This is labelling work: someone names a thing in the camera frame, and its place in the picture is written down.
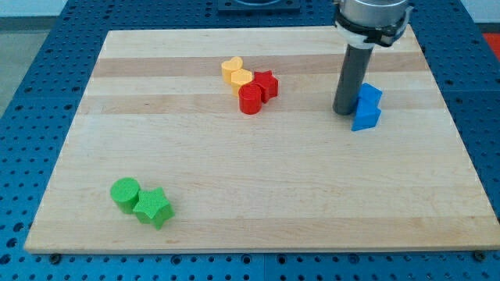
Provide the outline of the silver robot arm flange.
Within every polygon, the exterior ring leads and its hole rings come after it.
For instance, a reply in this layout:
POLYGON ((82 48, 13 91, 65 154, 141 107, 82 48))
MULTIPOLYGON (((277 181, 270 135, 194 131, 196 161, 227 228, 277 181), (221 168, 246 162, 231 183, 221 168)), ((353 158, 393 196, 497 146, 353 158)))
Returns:
POLYGON ((413 7, 409 0, 337 0, 334 25, 357 49, 391 47, 405 33, 413 7))

